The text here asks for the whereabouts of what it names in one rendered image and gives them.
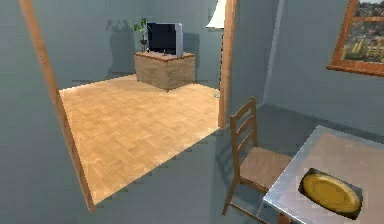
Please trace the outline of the wooden slat-back chair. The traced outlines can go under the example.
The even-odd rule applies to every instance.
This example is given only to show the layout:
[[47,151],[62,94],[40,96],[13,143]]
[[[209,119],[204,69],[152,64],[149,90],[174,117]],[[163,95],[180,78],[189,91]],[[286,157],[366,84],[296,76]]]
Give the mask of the wooden slat-back chair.
[[233,195],[239,184],[266,194],[292,158],[259,146],[254,97],[251,97],[235,114],[230,116],[230,131],[234,177],[222,215],[225,216],[228,208],[232,207],[261,224],[268,224],[262,218],[233,203]]

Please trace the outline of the wooden television stand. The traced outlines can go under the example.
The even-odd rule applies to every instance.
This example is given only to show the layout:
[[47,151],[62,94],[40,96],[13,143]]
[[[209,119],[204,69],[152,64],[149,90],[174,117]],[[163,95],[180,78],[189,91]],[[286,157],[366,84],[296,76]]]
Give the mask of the wooden television stand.
[[137,80],[165,91],[195,82],[195,55],[182,56],[157,52],[136,52],[134,55]]

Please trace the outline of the grey television set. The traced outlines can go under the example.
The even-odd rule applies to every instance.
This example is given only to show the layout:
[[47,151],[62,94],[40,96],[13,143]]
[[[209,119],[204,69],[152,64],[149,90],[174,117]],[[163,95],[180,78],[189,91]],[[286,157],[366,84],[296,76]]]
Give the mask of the grey television set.
[[183,28],[181,23],[148,23],[148,48],[150,51],[182,56]]

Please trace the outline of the green house plant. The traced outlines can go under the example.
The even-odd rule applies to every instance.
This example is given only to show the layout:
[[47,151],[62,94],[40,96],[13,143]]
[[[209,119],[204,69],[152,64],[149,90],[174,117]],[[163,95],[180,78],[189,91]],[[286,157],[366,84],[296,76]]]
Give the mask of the green house plant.
[[133,29],[136,32],[139,32],[141,34],[140,43],[142,45],[142,52],[145,52],[147,49],[147,19],[142,18],[139,23],[134,22],[133,23]]

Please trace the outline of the white floor lamp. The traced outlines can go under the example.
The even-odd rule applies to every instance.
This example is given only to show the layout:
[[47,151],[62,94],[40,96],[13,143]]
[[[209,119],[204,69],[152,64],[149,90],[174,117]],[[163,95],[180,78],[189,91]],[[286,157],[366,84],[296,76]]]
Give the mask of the white floor lamp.
[[[226,0],[218,0],[212,18],[209,23],[206,25],[206,28],[209,31],[219,31],[224,30],[225,24],[225,8]],[[220,75],[219,75],[219,89],[215,93],[215,98],[220,98],[220,83],[221,83],[221,67],[222,67],[222,55],[223,55],[223,34],[222,34],[222,47],[221,47],[221,58],[220,58]]]

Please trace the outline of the grey metal table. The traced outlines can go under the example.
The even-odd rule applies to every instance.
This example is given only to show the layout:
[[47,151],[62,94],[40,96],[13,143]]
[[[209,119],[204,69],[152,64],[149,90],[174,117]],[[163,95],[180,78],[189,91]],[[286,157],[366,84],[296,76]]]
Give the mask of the grey metal table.
[[[334,214],[298,192],[315,168],[362,189],[357,219]],[[263,198],[298,224],[384,224],[384,144],[317,126]]]

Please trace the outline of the yellow plate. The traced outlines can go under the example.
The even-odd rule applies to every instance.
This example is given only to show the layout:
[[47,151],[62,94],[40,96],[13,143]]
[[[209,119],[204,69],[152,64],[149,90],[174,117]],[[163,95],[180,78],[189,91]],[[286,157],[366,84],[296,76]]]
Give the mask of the yellow plate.
[[336,178],[310,174],[302,179],[301,186],[311,201],[332,212],[351,214],[361,208],[358,194]]

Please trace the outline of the wooden framed window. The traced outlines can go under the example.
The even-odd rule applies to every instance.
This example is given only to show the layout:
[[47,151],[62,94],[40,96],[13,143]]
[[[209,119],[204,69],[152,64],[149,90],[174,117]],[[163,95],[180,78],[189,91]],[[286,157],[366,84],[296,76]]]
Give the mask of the wooden framed window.
[[349,0],[327,68],[384,77],[384,0]]

